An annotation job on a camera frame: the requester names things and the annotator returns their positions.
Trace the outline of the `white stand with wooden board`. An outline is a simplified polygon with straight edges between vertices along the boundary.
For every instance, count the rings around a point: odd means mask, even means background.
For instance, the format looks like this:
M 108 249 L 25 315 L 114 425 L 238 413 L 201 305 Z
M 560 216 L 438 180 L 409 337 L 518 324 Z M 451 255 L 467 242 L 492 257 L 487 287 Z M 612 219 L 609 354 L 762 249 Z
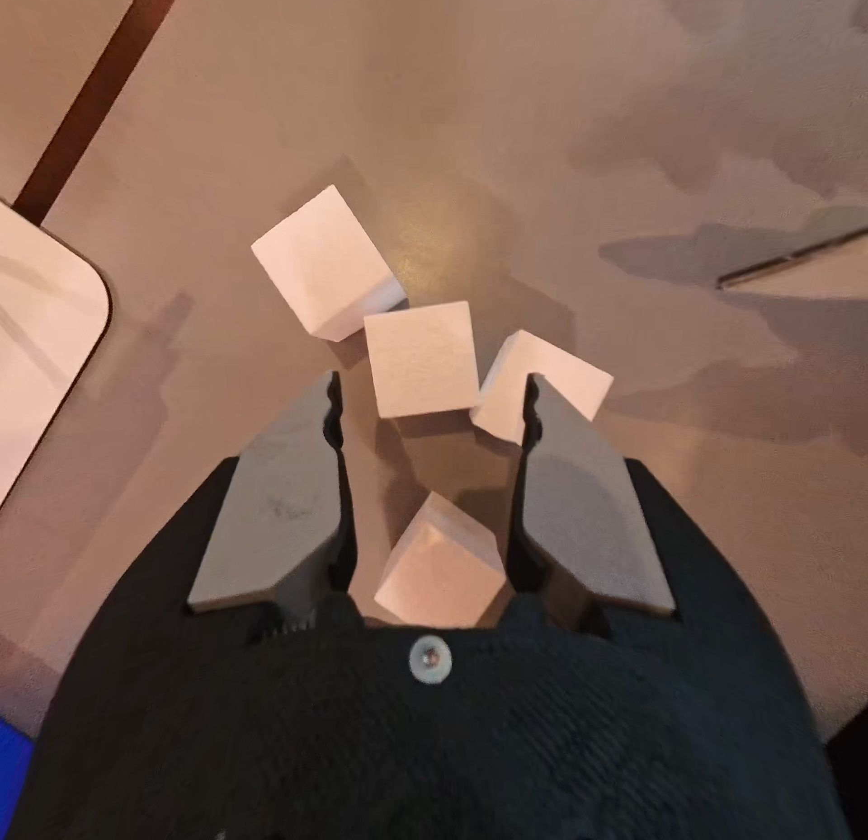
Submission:
M 1 503 L 108 329 L 102 275 L 1 204 Z

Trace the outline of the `blue plastic bin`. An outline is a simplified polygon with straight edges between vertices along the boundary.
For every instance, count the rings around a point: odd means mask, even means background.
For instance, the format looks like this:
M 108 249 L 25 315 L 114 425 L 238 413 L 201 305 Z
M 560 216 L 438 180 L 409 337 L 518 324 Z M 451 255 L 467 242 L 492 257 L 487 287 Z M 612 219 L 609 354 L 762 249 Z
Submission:
M 1 718 L 1 814 L 9 818 L 20 797 L 33 742 L 25 734 Z

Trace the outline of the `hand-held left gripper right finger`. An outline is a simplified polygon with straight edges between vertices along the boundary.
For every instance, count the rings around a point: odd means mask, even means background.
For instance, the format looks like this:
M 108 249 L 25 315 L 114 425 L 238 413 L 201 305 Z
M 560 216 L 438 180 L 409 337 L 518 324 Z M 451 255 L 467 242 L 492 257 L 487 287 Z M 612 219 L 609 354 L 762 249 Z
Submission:
M 624 456 L 543 375 L 528 375 L 506 570 L 563 629 L 602 606 L 663 619 L 675 598 Z

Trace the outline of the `grey flat tray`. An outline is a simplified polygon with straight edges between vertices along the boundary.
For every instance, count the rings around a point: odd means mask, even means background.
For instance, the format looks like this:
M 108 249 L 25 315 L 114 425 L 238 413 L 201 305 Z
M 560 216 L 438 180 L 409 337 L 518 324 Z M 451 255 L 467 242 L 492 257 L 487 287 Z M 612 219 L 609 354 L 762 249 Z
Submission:
M 867 300 L 867 228 L 720 278 L 722 292 L 787 300 Z

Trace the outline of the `white hard foam cube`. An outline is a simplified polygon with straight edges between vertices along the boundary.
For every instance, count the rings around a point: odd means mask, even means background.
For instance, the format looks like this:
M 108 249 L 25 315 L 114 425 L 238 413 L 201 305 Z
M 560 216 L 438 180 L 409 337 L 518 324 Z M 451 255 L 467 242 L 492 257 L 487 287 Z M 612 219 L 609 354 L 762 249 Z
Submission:
M 393 547 L 374 600 L 408 626 L 474 629 L 505 583 L 495 534 L 431 492 Z
M 588 420 L 613 385 L 613 376 L 525 330 L 510 335 L 495 357 L 471 411 L 472 423 L 505 443 L 524 441 L 528 376 L 543 376 Z
M 467 301 L 372 314 L 363 320 L 382 419 L 469 411 L 480 402 Z
M 406 292 L 334 185 L 252 244 L 252 252 L 305 331 L 338 343 Z

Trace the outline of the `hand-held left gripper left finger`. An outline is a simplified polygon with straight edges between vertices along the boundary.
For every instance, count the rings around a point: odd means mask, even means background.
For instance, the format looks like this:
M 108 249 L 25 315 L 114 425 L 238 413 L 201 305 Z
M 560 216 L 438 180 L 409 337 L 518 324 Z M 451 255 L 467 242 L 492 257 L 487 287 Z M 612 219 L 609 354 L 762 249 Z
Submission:
M 198 614 L 271 602 L 309 615 L 358 562 L 340 374 L 311 385 L 239 455 L 188 596 Z

